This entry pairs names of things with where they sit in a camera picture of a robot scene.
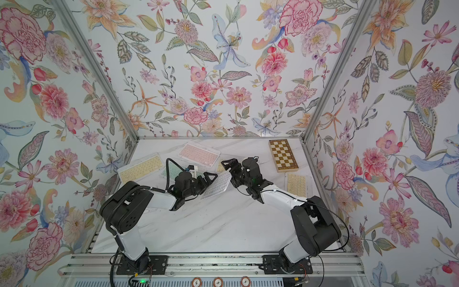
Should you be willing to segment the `white keyboard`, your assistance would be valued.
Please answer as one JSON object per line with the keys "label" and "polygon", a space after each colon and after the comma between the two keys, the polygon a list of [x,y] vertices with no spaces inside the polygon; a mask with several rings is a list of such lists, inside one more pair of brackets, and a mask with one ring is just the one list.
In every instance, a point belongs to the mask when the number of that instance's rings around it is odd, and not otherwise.
{"label": "white keyboard", "polygon": [[231,184],[232,175],[228,171],[221,173],[215,181],[202,194],[202,199],[207,199],[224,193]]}

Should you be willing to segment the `mint green keyboard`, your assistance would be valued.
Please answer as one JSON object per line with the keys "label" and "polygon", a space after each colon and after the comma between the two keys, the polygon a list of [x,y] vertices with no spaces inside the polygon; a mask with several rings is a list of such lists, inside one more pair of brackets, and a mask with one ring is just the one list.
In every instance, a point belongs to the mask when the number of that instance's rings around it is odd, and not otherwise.
{"label": "mint green keyboard", "polygon": [[168,164],[169,164],[169,171],[167,171],[167,167],[165,166],[164,169],[160,172],[160,175],[164,178],[164,179],[169,179],[170,181],[174,181],[175,178],[182,172],[182,171],[185,171],[185,167],[183,167],[182,169],[172,163],[171,161],[168,161]]}

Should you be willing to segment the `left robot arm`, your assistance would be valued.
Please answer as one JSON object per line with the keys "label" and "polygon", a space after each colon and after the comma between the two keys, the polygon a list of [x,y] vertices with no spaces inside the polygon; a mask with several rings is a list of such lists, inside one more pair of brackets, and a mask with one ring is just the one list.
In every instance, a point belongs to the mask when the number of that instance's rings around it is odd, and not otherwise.
{"label": "left robot arm", "polygon": [[136,261],[147,252],[137,228],[144,211],[148,208],[177,211],[191,197],[202,195],[217,177],[216,173],[205,172],[194,178],[191,172],[182,171],[166,190],[129,181],[102,205],[100,214],[120,252]]}

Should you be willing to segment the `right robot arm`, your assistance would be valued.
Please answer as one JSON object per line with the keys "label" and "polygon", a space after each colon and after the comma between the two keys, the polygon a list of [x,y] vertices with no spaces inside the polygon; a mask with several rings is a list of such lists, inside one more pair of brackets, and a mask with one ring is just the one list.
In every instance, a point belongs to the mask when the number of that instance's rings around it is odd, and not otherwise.
{"label": "right robot arm", "polygon": [[291,216],[296,239],[279,251],[277,264],[292,267],[303,259],[320,255],[341,239],[341,230],[320,197],[303,199],[264,179],[257,157],[249,157],[241,163],[237,159],[224,160],[221,165],[231,174],[235,188],[243,185],[254,200]]}

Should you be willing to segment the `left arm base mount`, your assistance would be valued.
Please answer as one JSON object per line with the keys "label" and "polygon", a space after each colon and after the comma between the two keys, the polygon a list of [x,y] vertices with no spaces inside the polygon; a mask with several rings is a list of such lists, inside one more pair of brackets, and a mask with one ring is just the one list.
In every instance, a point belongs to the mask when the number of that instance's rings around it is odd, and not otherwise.
{"label": "left arm base mount", "polygon": [[150,255],[146,250],[137,260],[129,259],[121,253],[116,275],[165,275],[169,257]]}

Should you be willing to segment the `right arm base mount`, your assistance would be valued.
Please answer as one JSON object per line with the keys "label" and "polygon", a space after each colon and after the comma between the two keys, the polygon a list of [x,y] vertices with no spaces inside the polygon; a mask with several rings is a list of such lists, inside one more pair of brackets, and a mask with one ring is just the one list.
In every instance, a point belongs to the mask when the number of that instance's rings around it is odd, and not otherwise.
{"label": "right arm base mount", "polygon": [[259,269],[263,270],[265,275],[305,276],[313,273],[308,257],[299,260],[297,263],[292,263],[282,252],[275,255],[263,255]]}

